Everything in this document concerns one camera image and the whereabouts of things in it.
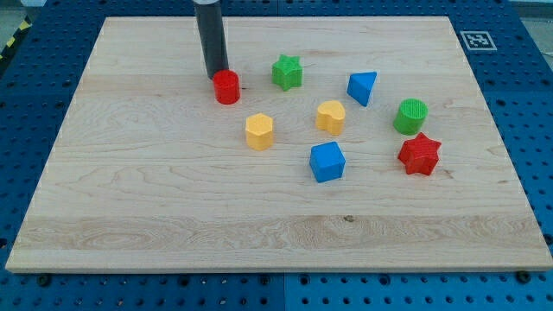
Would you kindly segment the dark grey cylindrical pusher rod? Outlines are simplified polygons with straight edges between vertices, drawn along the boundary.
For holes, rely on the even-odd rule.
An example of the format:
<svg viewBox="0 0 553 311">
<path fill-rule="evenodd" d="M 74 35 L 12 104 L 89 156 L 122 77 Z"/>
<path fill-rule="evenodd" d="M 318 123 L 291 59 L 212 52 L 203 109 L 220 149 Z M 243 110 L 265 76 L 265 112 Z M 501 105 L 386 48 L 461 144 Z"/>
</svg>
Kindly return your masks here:
<svg viewBox="0 0 553 311">
<path fill-rule="evenodd" d="M 229 68 L 220 0 L 193 0 L 207 77 Z"/>
</svg>

